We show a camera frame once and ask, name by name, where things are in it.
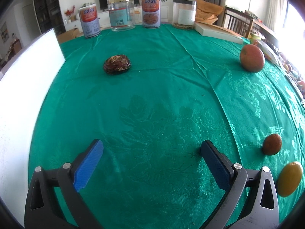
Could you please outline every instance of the painting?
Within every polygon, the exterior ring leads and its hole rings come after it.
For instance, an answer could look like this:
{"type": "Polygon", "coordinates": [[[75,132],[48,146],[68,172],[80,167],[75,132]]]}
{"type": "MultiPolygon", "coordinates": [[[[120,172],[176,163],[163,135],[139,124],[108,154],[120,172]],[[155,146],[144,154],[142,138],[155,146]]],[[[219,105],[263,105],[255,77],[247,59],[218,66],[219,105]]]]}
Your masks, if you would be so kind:
{"type": "Polygon", "coordinates": [[[7,30],[6,22],[4,22],[3,26],[0,29],[1,39],[3,43],[5,43],[9,39],[9,31],[7,30]]]}

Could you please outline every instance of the blue gripper pad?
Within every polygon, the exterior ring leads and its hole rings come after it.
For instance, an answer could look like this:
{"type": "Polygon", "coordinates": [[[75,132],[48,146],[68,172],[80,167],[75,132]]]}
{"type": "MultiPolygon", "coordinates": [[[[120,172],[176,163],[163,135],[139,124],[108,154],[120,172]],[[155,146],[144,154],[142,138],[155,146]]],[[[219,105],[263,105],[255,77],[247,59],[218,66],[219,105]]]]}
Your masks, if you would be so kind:
{"type": "Polygon", "coordinates": [[[200,153],[211,171],[218,187],[228,192],[234,171],[232,163],[225,159],[211,141],[205,140],[201,144],[200,153]]]}
{"type": "Polygon", "coordinates": [[[103,155],[103,142],[100,140],[95,140],[93,143],[94,145],[92,146],[91,150],[81,162],[74,174],[73,185],[77,192],[87,185],[92,173],[103,155]]]}

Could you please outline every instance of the red apple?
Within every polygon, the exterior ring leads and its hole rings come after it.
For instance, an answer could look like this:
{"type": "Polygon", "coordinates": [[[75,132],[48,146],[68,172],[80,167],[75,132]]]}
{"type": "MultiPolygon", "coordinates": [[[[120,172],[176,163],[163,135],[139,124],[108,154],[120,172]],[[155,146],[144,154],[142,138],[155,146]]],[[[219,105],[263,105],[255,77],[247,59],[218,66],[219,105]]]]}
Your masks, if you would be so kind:
{"type": "Polygon", "coordinates": [[[245,45],[239,55],[242,66],[250,72],[259,72],[265,64],[265,57],[256,45],[245,45]]]}

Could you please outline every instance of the white cabinet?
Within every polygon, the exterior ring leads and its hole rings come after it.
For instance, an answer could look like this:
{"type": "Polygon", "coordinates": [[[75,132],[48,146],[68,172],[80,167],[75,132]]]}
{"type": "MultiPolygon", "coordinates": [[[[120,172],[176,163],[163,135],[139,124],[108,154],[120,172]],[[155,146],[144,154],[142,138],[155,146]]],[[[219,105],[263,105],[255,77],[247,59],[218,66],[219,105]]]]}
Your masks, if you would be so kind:
{"type": "MultiPolygon", "coordinates": [[[[135,22],[136,24],[142,23],[142,7],[135,7],[135,11],[138,11],[138,13],[135,13],[135,22]]],[[[99,23],[100,26],[105,28],[110,27],[110,18],[108,11],[102,12],[98,14],[99,17],[99,23]]],[[[161,7],[161,22],[168,22],[168,7],[162,6],[161,7]]],[[[80,32],[83,31],[80,20],[73,21],[69,24],[65,25],[66,31],[69,31],[73,28],[78,28],[80,32]]]]}

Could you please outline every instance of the book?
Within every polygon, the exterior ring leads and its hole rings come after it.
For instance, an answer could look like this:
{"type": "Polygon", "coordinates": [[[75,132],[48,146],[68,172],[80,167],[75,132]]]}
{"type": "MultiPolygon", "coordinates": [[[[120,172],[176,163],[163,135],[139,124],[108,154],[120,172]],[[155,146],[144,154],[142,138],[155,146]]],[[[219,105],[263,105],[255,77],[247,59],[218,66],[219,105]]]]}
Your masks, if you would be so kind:
{"type": "Polygon", "coordinates": [[[243,44],[244,40],[237,33],[212,24],[195,22],[195,30],[202,36],[213,37],[221,40],[243,44]]]}

